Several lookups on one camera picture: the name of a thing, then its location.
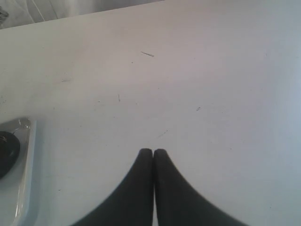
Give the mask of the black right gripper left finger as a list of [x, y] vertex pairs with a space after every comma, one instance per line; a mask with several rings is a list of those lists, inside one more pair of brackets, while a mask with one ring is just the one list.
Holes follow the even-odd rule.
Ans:
[[151, 226], [154, 207], [152, 160], [152, 150], [141, 149], [118, 187], [75, 225]]

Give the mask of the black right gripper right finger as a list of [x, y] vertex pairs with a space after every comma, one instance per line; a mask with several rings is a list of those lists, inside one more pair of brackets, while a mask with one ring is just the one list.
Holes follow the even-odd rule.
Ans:
[[160, 226], [234, 226], [235, 219], [202, 197], [164, 149], [154, 152], [155, 198]]

